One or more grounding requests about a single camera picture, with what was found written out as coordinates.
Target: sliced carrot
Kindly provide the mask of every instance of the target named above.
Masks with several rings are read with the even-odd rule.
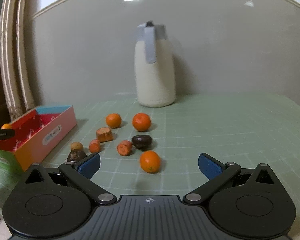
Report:
[[[98,139],[94,139],[89,144],[89,151],[91,153],[98,153],[100,152],[100,142]]]
[[[117,146],[117,151],[122,156],[127,156],[131,152],[132,143],[130,141],[124,140]]]
[[[113,140],[112,132],[109,127],[102,127],[96,131],[97,139],[100,142],[108,142]]]

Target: orange fruit in box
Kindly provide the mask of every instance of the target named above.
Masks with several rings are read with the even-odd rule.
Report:
[[[121,116],[118,114],[109,114],[106,117],[106,124],[110,127],[110,128],[117,128],[120,126],[121,124]]]
[[[9,123],[5,123],[3,126],[1,126],[1,129],[12,129],[12,125]]]
[[[140,167],[148,173],[156,173],[160,169],[160,157],[154,151],[146,151],[140,156]]]
[[[138,113],[133,117],[132,125],[137,131],[144,132],[150,128],[151,119],[145,113]]]

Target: blue gripper pad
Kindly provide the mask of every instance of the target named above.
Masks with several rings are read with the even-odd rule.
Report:
[[[91,179],[92,176],[100,168],[100,155],[98,153],[90,154],[83,160],[75,164],[75,170],[87,179]]]
[[[204,154],[200,154],[198,159],[199,170],[208,178],[213,179],[223,172],[221,166],[213,162],[211,159],[206,157]]]

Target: milk jug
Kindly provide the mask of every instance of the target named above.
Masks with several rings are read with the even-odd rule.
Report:
[[[146,22],[137,32],[134,68],[138,102],[149,107],[170,105],[176,100],[176,83],[165,26]]]

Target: pink box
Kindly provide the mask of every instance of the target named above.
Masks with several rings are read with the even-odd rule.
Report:
[[[42,160],[77,124],[72,106],[39,106],[11,123],[16,135],[0,141],[0,166],[22,173]]]

